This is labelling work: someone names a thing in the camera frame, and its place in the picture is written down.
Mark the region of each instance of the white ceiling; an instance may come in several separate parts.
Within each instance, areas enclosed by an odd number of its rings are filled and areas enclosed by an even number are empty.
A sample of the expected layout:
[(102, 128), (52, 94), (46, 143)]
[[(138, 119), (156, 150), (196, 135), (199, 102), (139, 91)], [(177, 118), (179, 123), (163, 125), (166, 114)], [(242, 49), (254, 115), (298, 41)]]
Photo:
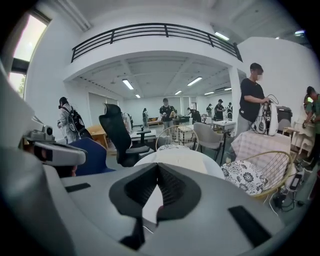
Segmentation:
[[(188, 83), (202, 77), (202, 80), (187, 86)], [(125, 99), (141, 97), (203, 96), (224, 87), (231, 87), (228, 69), (212, 60), (161, 55), (124, 59), (106, 64), (78, 76), (87, 85), (102, 87)], [(134, 90), (123, 82), (127, 79)]]
[(70, 0), (90, 22), (104, 13), (129, 7), (175, 6), (207, 20), (215, 31), (241, 43), (249, 37), (281, 37), (305, 44), (293, 36), (301, 28), (275, 0)]

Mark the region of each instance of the gold wire chair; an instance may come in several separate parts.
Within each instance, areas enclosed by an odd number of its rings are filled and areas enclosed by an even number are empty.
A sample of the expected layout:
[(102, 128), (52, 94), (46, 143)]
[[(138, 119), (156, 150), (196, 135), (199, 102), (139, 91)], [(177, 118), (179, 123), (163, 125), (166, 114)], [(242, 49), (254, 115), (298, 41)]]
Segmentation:
[(155, 142), (156, 151), (182, 147), (198, 150), (198, 135), (192, 128), (185, 125), (174, 125), (165, 129)]
[(257, 199), (264, 199), (271, 193), (274, 193), (289, 178), (294, 166), (292, 157), (290, 154), (284, 151), (267, 151), (260, 154), (250, 156), (243, 161), (248, 161), (254, 165), (261, 166), (262, 163), (265, 166), (259, 168), (267, 180), (264, 188), (260, 194), (252, 195)]

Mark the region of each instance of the pink plaid tablecloth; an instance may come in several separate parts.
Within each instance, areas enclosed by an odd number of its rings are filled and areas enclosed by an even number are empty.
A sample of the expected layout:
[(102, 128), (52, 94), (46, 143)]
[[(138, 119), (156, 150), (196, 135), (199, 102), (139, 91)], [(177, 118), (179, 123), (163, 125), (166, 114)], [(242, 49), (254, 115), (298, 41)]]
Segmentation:
[[(254, 155), (264, 153), (267, 151), (284, 151), (290, 154), (291, 139), (288, 136), (282, 134), (276, 134), (274, 136), (268, 136), (264, 134), (255, 133), (252, 130), (241, 133), (232, 143), (231, 146), (236, 154), (237, 160), (244, 160)], [(263, 154), (257, 157), (253, 157), (248, 161), (258, 167), (259, 170), (264, 170), (265, 167), (274, 162), (276, 158), (275, 153)], [(281, 168), (280, 173), (277, 176), (281, 177), (284, 174), (284, 170)], [(272, 186), (274, 182), (270, 182), (268, 187)]]

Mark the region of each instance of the chair armrest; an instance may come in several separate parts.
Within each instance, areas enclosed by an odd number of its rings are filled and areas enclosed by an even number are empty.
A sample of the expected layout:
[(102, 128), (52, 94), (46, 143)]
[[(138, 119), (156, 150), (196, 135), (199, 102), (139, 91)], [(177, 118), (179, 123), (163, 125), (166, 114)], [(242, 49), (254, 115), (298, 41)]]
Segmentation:
[(136, 132), (136, 134), (149, 134), (149, 133), (151, 133), (150, 130), (141, 130)]
[(141, 146), (141, 147), (135, 147), (135, 148), (128, 148), (125, 153), (128, 155), (136, 155), (136, 154), (142, 154), (149, 152), (150, 147), (149, 146)]

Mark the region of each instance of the black railing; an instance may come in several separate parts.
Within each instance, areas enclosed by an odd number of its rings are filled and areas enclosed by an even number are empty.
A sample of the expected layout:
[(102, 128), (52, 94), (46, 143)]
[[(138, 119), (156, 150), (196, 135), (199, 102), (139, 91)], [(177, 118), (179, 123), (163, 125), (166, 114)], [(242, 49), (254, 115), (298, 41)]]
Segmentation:
[(231, 44), (214, 34), (210, 34), (196, 28), (176, 24), (140, 23), (114, 28), (83, 41), (72, 49), (73, 54), (71, 62), (100, 46), (107, 44), (111, 45), (114, 42), (123, 39), (146, 36), (164, 36), (167, 38), (178, 37), (196, 40), (212, 47), (217, 47), (242, 61), (236, 43)]

